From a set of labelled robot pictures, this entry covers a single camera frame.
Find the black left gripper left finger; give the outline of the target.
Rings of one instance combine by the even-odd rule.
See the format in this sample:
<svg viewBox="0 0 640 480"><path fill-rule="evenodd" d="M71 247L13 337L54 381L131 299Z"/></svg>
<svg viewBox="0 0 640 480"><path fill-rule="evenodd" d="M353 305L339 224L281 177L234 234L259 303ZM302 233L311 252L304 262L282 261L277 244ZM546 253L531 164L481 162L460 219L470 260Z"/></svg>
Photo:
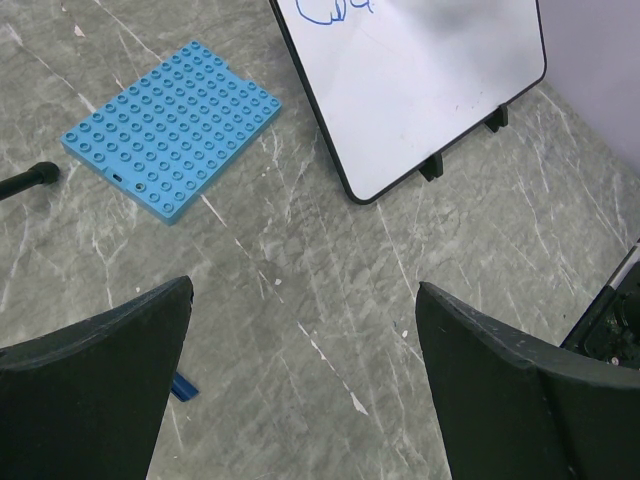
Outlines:
<svg viewBox="0 0 640 480"><path fill-rule="evenodd" d="M2 478L145 478L192 302L181 276L3 348Z"/></svg>

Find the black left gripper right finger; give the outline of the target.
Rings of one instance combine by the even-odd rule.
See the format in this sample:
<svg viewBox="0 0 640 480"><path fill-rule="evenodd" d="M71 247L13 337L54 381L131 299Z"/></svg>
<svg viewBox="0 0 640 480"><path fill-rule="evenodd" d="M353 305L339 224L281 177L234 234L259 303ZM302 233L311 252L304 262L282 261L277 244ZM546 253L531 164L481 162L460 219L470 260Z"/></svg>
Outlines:
<svg viewBox="0 0 640 480"><path fill-rule="evenodd" d="M637 371L551 345L428 282L415 314L453 478L638 478Z"/></svg>

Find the blue marker cap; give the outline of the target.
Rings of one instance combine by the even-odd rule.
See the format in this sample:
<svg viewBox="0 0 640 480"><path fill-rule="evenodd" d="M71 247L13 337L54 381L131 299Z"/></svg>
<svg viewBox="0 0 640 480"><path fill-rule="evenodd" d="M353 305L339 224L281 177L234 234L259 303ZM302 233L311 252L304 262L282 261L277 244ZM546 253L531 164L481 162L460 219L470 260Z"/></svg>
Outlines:
<svg viewBox="0 0 640 480"><path fill-rule="evenodd" d="M176 372L171 385L171 393L182 403L186 403L200 393L198 388L185 378L180 372Z"/></svg>

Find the white whiteboard black frame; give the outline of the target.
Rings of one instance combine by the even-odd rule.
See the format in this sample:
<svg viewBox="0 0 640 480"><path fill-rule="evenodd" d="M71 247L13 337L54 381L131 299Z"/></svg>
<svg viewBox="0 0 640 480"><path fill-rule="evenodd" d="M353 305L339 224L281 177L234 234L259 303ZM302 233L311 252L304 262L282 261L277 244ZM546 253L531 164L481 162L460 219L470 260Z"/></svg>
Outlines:
<svg viewBox="0 0 640 480"><path fill-rule="evenodd" d="M535 1L275 1L347 196L366 205L547 69Z"/></svg>

